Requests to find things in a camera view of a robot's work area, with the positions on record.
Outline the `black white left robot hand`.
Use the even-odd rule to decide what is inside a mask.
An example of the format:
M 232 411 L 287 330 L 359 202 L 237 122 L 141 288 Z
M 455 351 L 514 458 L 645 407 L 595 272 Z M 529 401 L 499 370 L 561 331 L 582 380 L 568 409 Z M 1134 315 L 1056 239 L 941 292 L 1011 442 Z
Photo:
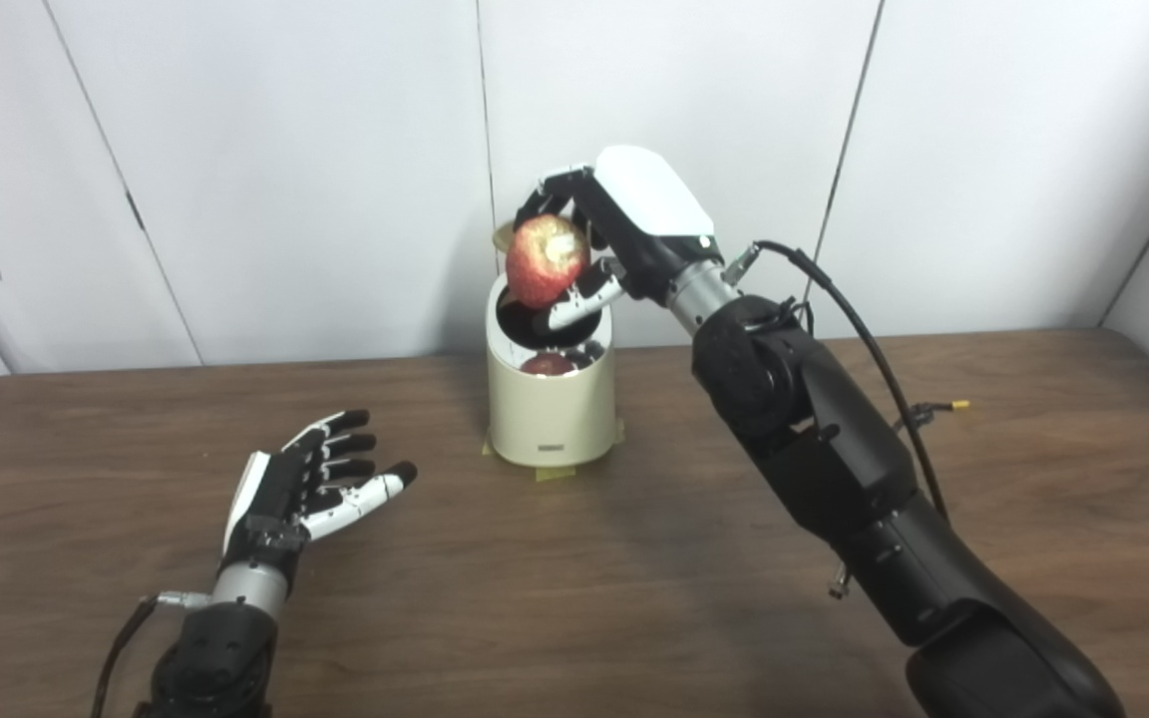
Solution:
M 364 409 L 327 415 L 277 453 L 250 454 L 219 549 L 233 564 L 275 568 L 293 582 L 306 546 L 337 535 L 400 496 L 418 478 L 411 461 L 378 470 Z

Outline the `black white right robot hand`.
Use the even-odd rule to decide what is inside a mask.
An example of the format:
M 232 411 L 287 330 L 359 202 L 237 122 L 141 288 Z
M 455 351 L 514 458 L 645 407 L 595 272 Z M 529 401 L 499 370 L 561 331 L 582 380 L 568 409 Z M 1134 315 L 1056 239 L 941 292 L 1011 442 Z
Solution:
M 722 277 L 714 221 L 665 159 L 637 146 L 611 146 L 589 165 L 539 178 L 514 225 L 571 204 L 574 221 L 610 250 L 604 269 L 561 289 L 539 312 L 540 335 L 556 333 L 604 309 L 620 295 L 670 310 L 688 335 L 739 298 Z

